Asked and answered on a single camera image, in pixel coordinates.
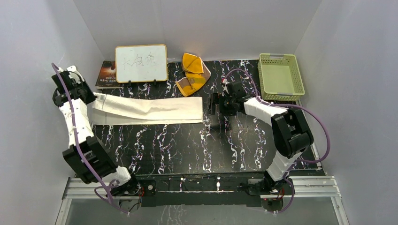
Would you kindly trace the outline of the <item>white towel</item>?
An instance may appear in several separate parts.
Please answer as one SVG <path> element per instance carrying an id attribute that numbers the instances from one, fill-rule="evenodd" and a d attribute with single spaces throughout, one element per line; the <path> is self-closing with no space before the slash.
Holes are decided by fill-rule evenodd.
<path id="1" fill-rule="evenodd" d="M 191 124 L 203 121 L 201 97 L 135 99 L 96 94 L 92 103 L 95 125 Z"/>

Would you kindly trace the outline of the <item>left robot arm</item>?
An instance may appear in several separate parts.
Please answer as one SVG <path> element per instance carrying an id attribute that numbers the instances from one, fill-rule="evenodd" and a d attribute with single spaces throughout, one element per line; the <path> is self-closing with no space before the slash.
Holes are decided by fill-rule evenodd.
<path id="1" fill-rule="evenodd" d="M 62 153 L 64 160 L 86 184 L 115 180 L 127 194 L 135 195 L 140 182 L 127 168 L 115 164 L 109 149 L 92 131 L 87 106 L 97 97 L 75 66 L 66 70 L 57 67 L 55 71 L 52 80 L 57 88 L 52 100 L 64 116 L 69 134 L 68 148 Z"/>

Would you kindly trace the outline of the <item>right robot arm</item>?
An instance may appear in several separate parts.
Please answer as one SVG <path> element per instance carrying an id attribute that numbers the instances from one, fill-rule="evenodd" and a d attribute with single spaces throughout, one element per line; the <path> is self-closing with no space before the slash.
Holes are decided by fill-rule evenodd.
<path id="1" fill-rule="evenodd" d="M 264 187 L 277 194 L 291 166 L 314 142 L 314 137 L 301 109 L 280 107 L 265 103 L 244 91 L 239 83 L 228 83 L 222 93 L 212 93 L 209 110 L 212 114 L 235 116 L 237 113 L 253 116 L 272 128 L 276 155 L 264 175 Z"/>

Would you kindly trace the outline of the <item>dark book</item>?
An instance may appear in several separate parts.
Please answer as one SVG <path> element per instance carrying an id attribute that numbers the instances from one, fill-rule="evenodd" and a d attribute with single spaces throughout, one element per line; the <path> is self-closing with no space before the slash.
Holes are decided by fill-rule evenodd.
<path id="1" fill-rule="evenodd" d="M 115 61 L 103 61 L 95 87 L 99 90 L 121 88 L 121 84 L 116 80 Z"/>

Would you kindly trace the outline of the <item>yellow brown towel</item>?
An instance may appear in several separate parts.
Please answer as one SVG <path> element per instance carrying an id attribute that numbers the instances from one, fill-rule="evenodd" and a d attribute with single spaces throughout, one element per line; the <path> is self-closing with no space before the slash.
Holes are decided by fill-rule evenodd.
<path id="1" fill-rule="evenodd" d="M 184 97 L 200 90 L 211 77 L 211 72 L 203 60 L 190 53 L 183 54 L 182 69 L 185 77 L 178 80 L 176 85 Z"/>

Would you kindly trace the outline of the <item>green plastic basket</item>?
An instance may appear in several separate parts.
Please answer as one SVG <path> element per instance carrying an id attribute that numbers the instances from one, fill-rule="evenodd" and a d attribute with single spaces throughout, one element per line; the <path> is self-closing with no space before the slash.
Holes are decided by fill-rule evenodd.
<path id="1" fill-rule="evenodd" d="M 261 97 L 264 100 L 299 100 L 305 88 L 296 56 L 261 53 L 258 61 Z"/>

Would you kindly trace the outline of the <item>whiteboard with yellow frame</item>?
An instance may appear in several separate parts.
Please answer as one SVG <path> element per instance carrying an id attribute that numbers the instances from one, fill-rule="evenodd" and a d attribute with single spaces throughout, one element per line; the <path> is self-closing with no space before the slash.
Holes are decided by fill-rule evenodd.
<path id="1" fill-rule="evenodd" d="M 166 81 L 167 48 L 164 44 L 117 46 L 115 69 L 118 83 Z"/>

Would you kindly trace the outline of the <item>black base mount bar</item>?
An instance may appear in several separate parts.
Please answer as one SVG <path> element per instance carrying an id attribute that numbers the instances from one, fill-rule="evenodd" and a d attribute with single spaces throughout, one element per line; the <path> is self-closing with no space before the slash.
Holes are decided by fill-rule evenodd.
<path id="1" fill-rule="evenodd" d="M 113 196 L 136 196 L 143 207 L 163 205 L 246 205 L 270 212 L 284 208 L 283 198 L 294 195 L 288 176 L 271 186 L 265 172 L 132 175 L 123 185 L 112 184 Z"/>

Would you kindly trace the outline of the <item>aluminium rail frame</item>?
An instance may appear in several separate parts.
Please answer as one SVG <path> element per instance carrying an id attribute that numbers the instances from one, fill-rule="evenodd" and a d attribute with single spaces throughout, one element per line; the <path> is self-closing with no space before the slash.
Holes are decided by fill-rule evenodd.
<path id="1" fill-rule="evenodd" d="M 122 194 L 115 198 L 138 200 L 141 187 L 145 207 L 177 204 L 257 207 L 261 199 L 276 199 L 279 191 L 284 197 L 329 197 L 339 224 L 349 223 L 334 176 L 289 176 L 287 179 L 294 190 L 284 181 L 266 190 L 260 172 L 137 175 L 133 180 L 133 195 Z"/>

